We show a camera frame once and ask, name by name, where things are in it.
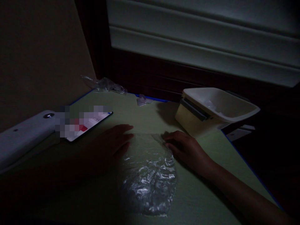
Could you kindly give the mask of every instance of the blue edge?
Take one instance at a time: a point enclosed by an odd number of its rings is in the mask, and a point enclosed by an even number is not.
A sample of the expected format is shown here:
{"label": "blue edge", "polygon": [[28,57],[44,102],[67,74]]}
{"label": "blue edge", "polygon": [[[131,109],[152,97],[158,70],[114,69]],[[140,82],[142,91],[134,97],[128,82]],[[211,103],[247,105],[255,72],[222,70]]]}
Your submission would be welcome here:
{"label": "blue edge", "polygon": [[241,153],[237,150],[237,148],[234,146],[234,144],[232,144],[232,142],[229,140],[229,138],[225,135],[225,137],[227,138],[227,140],[231,143],[231,145],[234,147],[234,149],[237,151],[237,153],[240,155],[240,157],[244,160],[244,162],[247,164],[247,166],[250,168],[250,170],[254,173],[254,175],[257,177],[257,179],[260,181],[260,183],[264,186],[264,188],[267,190],[267,192],[269,192],[269,194],[271,195],[271,197],[273,198],[273,200],[276,202],[276,204],[279,206],[279,208],[285,212],[285,210],[282,208],[282,206],[279,204],[279,202],[277,201],[277,199],[273,196],[273,194],[269,191],[269,189],[266,187],[266,185],[263,183],[263,181],[259,178],[259,176],[256,174],[256,172],[252,169],[252,167],[248,164],[248,162],[245,160],[245,158],[241,155]]}
{"label": "blue edge", "polygon": [[[146,96],[147,98],[153,99],[155,101],[159,101],[159,102],[169,102],[168,100],[165,99],[160,99],[160,98],[153,98],[153,97],[149,97]],[[279,202],[277,201],[277,199],[273,196],[273,194],[269,191],[269,189],[266,187],[266,185],[263,183],[263,181],[259,178],[259,176],[256,174],[256,172],[252,169],[252,167],[248,164],[248,162],[245,160],[245,158],[241,155],[241,153],[236,149],[236,147],[234,146],[234,144],[232,144],[232,142],[228,139],[228,137],[224,134],[224,136],[227,138],[227,140],[231,143],[231,145],[234,147],[234,149],[237,151],[237,153],[240,155],[240,157],[244,160],[244,162],[247,164],[247,166],[250,168],[250,170],[254,173],[254,175],[257,177],[257,179],[260,181],[260,183],[264,186],[264,188],[267,190],[267,192],[271,195],[271,197],[274,199],[274,201],[276,202],[276,204],[279,206],[279,208],[284,211],[284,209],[282,208],[282,206],[279,204]]]}

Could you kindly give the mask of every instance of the cutting mat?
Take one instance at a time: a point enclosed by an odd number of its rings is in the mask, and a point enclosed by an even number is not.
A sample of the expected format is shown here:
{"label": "cutting mat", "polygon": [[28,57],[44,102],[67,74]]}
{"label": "cutting mat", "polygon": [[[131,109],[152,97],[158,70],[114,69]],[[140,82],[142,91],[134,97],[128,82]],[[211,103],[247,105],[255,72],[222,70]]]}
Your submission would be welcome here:
{"label": "cutting mat", "polygon": [[[157,102],[138,107],[133,94],[123,96],[114,92],[91,92],[72,105],[73,110],[94,105],[112,106],[114,114],[84,135],[74,144],[66,141],[35,156],[18,169],[30,168],[60,160],[81,150],[99,133],[118,124],[134,126],[132,133],[158,133],[183,130],[175,120],[175,102]],[[34,150],[53,141],[47,138]],[[251,169],[221,131],[198,139],[205,152],[240,180],[274,203]],[[167,217],[126,214],[120,210],[117,193],[117,171],[76,187],[49,202],[30,209],[28,216],[75,224],[241,224],[238,210],[212,184],[197,177],[184,165],[175,162],[178,183]]]}

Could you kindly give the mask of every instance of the white plastic container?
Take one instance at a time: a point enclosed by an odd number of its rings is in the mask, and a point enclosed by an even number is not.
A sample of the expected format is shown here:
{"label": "white plastic container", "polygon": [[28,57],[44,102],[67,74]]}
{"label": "white plastic container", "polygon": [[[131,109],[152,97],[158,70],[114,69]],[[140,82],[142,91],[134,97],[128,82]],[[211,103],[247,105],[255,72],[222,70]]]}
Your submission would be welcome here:
{"label": "white plastic container", "polygon": [[194,138],[258,113],[260,108],[214,87],[184,89],[175,119]]}

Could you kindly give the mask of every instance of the wall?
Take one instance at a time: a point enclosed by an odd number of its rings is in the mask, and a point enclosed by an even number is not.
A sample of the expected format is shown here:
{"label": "wall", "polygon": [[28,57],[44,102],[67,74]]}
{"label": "wall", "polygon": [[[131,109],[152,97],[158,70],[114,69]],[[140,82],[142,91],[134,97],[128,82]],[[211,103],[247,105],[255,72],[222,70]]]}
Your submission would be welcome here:
{"label": "wall", "polygon": [[297,8],[282,0],[107,0],[112,47],[285,87],[300,81]]}
{"label": "wall", "polygon": [[0,16],[0,131],[89,91],[80,74],[95,73],[74,1],[1,1]]}

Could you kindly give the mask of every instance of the plastic wrap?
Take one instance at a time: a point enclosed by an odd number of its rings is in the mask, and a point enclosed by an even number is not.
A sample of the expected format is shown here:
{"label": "plastic wrap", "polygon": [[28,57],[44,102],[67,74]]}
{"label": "plastic wrap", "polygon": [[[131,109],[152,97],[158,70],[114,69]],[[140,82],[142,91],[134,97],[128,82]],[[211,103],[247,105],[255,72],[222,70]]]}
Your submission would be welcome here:
{"label": "plastic wrap", "polygon": [[144,95],[139,94],[139,98],[137,99],[138,106],[144,106],[146,104],[151,104],[153,102],[152,99],[146,98]]}
{"label": "plastic wrap", "polygon": [[96,92],[108,92],[113,91],[122,95],[126,95],[127,89],[123,88],[121,85],[114,83],[112,80],[104,77],[101,80],[92,79],[87,76],[81,75],[85,84],[91,89],[97,90]]}
{"label": "plastic wrap", "polygon": [[172,152],[158,134],[136,134],[120,162],[121,206],[130,213],[166,216],[177,175]]}

